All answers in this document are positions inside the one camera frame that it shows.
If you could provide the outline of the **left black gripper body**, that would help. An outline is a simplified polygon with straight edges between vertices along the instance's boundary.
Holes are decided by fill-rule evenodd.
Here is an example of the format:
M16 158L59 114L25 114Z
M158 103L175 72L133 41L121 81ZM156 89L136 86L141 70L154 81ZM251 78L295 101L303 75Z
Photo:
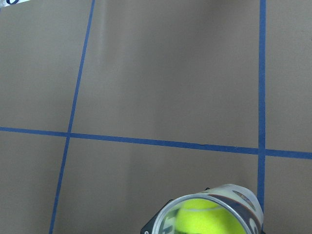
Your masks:
M157 234L160 228L159 213L156 213L142 228L141 234Z

